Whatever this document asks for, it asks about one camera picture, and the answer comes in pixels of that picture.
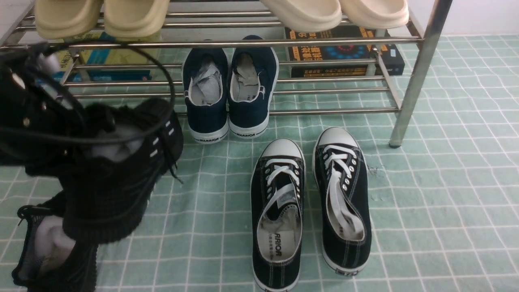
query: metal shoe rack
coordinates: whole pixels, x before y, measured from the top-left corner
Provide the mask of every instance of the metal shoe rack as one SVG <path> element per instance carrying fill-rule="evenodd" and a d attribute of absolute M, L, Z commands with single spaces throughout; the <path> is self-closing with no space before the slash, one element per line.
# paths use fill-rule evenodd
<path fill-rule="evenodd" d="M 379 87 L 359 87 L 348 89 L 312 89 L 312 90 L 276 90 L 275 95 L 297 95 L 297 94 L 351 94 L 363 92 L 386 92 L 391 101 L 390 107 L 382 108 L 343 108 L 343 109 L 320 109 L 320 110 L 276 110 L 271 111 L 271 115 L 324 115 L 324 114 L 371 114 L 371 113 L 395 113 L 397 120 L 391 134 L 389 145 L 397 148 L 402 144 L 402 140 L 409 125 L 411 115 L 413 113 L 418 95 L 424 84 L 424 80 L 431 64 L 431 60 L 436 50 L 441 31 L 450 9 L 452 0 L 435 0 L 433 10 L 429 19 L 429 23 L 425 33 L 421 35 L 416 29 L 414 23 L 416 20 L 410 13 L 410 21 L 407 28 L 411 34 L 410 37 L 384 37 L 385 30 L 377 30 L 373 38 L 331 38 L 316 40 L 252 40 L 252 41 L 202 41 L 202 42 L 162 42 L 162 43 L 136 43 L 132 44 L 138 48 L 237 48 L 237 47 L 291 47 L 291 46 L 339 46 L 339 45 L 372 45 L 372 54 L 368 59 L 359 60 L 340 60 L 340 61 L 298 61 L 298 62 L 280 62 L 281 66 L 308 66 L 308 65 L 335 65 L 335 64 L 368 64 L 366 76 L 347 76 L 347 77 L 318 77 L 318 78 L 287 78 L 279 79 L 278 84 L 286 83 L 318 83 L 318 82 L 361 82 L 361 81 L 383 81 L 385 86 Z M 283 26 L 278 20 L 261 20 L 257 21 L 257 17 L 271 17 L 270 11 L 229 11 L 229 12 L 171 12 L 168 13 L 168 19 L 174 18 L 192 18 L 193 22 L 175 23 L 167 21 L 163 25 L 163 29 L 202 29 L 202 28 L 264 28 L 272 26 Z M 215 21 L 215 22 L 197 22 L 200 18 L 230 18 L 240 17 L 248 18 L 240 21 Z M 340 25 L 351 24 L 347 19 L 343 19 Z M 103 29 L 103 23 L 98 23 L 98 29 Z M 10 28 L 5 36 L 0 39 L 0 50 L 7 48 L 24 48 L 24 44 L 19 44 L 20 39 L 27 31 L 35 31 L 34 15 L 32 7 L 20 16 L 17 22 Z M 405 92 L 403 99 L 399 94 L 391 80 L 391 77 L 382 62 L 380 55 L 377 53 L 377 45 L 383 44 L 407 44 L 416 43 L 419 53 L 409 86 Z M 72 56 L 75 61 L 66 71 L 62 83 L 68 87 L 113 87 L 113 86 L 164 86 L 167 82 L 163 81 L 139 81 L 139 82 L 66 82 L 71 72 L 78 72 L 82 80 L 89 80 L 86 70 L 105 69 L 105 70 L 128 70 L 128 69 L 152 69 L 153 65 L 84 65 L 84 62 L 77 54 L 81 49 L 95 48 L 111 48 L 116 49 L 117 45 L 109 44 L 89 44 L 74 46 L 71 48 Z M 382 76 L 375 76 L 375 65 L 379 64 Z M 165 64 L 168 69 L 180 69 L 181 64 Z M 175 86 L 181 86 L 181 81 L 175 81 Z M 85 94 L 76 95 L 78 99 L 102 99 L 102 98 L 145 98 L 145 97 L 166 97 L 165 93 L 119 93 L 119 94 Z M 182 98 L 183 93 L 177 93 L 177 98 Z"/>

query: black canvas sneaker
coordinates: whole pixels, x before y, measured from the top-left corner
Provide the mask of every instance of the black canvas sneaker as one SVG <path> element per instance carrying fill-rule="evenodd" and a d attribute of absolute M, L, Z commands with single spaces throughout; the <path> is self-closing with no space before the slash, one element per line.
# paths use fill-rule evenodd
<path fill-rule="evenodd" d="M 329 128 L 317 140 L 312 167 L 321 194 L 324 259 L 337 274 L 354 276 L 371 249 L 364 156 L 348 132 Z"/>
<path fill-rule="evenodd" d="M 292 289 L 299 279 L 305 160 L 291 140 L 270 143 L 251 179 L 254 279 L 264 291 Z"/>
<path fill-rule="evenodd" d="M 134 109 L 91 105 L 86 108 L 91 117 L 87 137 L 134 136 L 156 124 L 169 109 L 169 102 L 156 98 Z M 142 140 L 71 149 L 69 161 L 44 169 L 46 175 L 58 177 L 67 194 L 65 233 L 91 244 L 130 235 L 141 223 L 155 183 L 168 170 L 175 176 L 173 166 L 182 148 L 182 130 L 173 112 L 159 132 Z"/>
<path fill-rule="evenodd" d="M 45 203 L 18 210 L 18 216 L 27 220 L 27 233 L 12 272 L 15 285 L 29 292 L 94 292 L 98 246 L 64 234 L 65 203 L 62 191 Z"/>

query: shoe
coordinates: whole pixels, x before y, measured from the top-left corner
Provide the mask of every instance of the shoe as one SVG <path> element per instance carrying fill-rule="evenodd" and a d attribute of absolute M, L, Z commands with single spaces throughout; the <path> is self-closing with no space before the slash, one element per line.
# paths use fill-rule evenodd
<path fill-rule="evenodd" d="M 392 29 L 409 22 L 407 0 L 339 0 L 348 20 L 367 29 Z"/>
<path fill-rule="evenodd" d="M 23 206 L 18 216 L 27 220 L 27 233 L 17 267 L 15 285 L 28 291 L 94 292 L 97 245 L 76 242 L 63 233 L 65 193 L 37 206 Z"/>
<path fill-rule="evenodd" d="M 348 132 L 328 128 L 317 140 L 312 167 L 321 194 L 324 260 L 337 274 L 354 276 L 371 249 L 364 155 Z"/>
<path fill-rule="evenodd" d="M 102 0 L 36 0 L 36 31 L 46 39 L 87 33 L 96 26 L 102 5 Z"/>
<path fill-rule="evenodd" d="M 194 140 L 216 143 L 227 136 L 227 56 L 222 49 L 192 49 L 182 64 L 187 123 Z"/>
<path fill-rule="evenodd" d="M 340 24 L 338 0 L 260 0 L 288 28 L 297 32 L 321 32 Z"/>
<path fill-rule="evenodd" d="M 262 39 L 249 35 L 244 39 Z M 273 48 L 237 48 L 229 79 L 230 130 L 238 137 L 252 139 L 267 129 L 270 102 L 279 74 L 279 60 Z"/>
<path fill-rule="evenodd" d="M 148 37 L 166 19 L 169 0 L 104 0 L 104 25 L 113 37 Z"/>
<path fill-rule="evenodd" d="M 264 291 L 288 291 L 299 279 L 305 159 L 288 139 L 270 143 L 251 179 L 254 279 Z"/>
<path fill-rule="evenodd" d="M 157 123 L 170 103 L 148 99 L 135 109 L 103 104 L 86 108 L 93 117 L 87 137 L 134 136 Z M 155 136 L 120 145 L 74 149 L 75 163 L 57 176 L 67 191 L 63 230 L 80 242 L 105 244 L 130 235 L 141 223 L 155 183 L 179 159 L 183 136 L 175 112 Z"/>

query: cream slide sandal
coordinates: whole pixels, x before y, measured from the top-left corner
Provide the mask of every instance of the cream slide sandal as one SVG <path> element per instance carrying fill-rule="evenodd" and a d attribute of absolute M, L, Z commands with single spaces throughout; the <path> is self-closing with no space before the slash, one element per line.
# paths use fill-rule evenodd
<path fill-rule="evenodd" d="M 113 37 L 147 37 L 162 28 L 169 0 L 104 0 L 104 25 Z"/>
<path fill-rule="evenodd" d="M 46 39 L 84 34 L 97 24 L 102 4 L 102 0 L 36 0 L 36 30 Z"/>
<path fill-rule="evenodd" d="M 367 29 L 391 29 L 409 21 L 407 0 L 340 0 L 348 19 Z"/>
<path fill-rule="evenodd" d="M 343 18 L 339 0 L 260 0 L 288 28 L 320 32 L 339 25 Z"/>

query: sneaker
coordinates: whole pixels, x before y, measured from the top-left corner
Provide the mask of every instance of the sneaker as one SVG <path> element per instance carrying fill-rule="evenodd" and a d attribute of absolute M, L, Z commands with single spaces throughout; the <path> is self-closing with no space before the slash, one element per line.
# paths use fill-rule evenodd
<path fill-rule="evenodd" d="M 244 39 L 262 39 L 249 35 Z M 270 102 L 279 74 L 279 60 L 272 48 L 237 48 L 229 79 L 230 130 L 252 139 L 267 129 Z"/>
<path fill-rule="evenodd" d="M 170 104 L 148 99 L 135 109 L 103 104 L 86 108 L 87 137 L 124 138 L 160 120 Z M 179 159 L 183 136 L 177 115 L 155 136 L 119 145 L 73 148 L 69 164 L 57 162 L 53 175 L 67 192 L 63 229 L 79 242 L 105 244 L 130 235 L 141 223 L 155 183 Z"/>
<path fill-rule="evenodd" d="M 291 140 L 261 154 L 251 180 L 254 279 L 264 291 L 287 291 L 299 279 L 305 160 Z"/>
<path fill-rule="evenodd" d="M 18 210 L 20 219 L 27 220 L 27 233 L 12 272 L 15 285 L 29 291 L 94 292 L 98 246 L 67 237 L 62 227 L 64 212 L 63 191 L 47 202 Z"/>
<path fill-rule="evenodd" d="M 348 132 L 329 128 L 317 140 L 312 167 L 321 194 L 324 259 L 337 274 L 354 276 L 371 249 L 364 155 Z"/>
<path fill-rule="evenodd" d="M 229 132 L 227 56 L 222 49 L 192 49 L 182 64 L 187 123 L 194 140 L 216 143 Z"/>

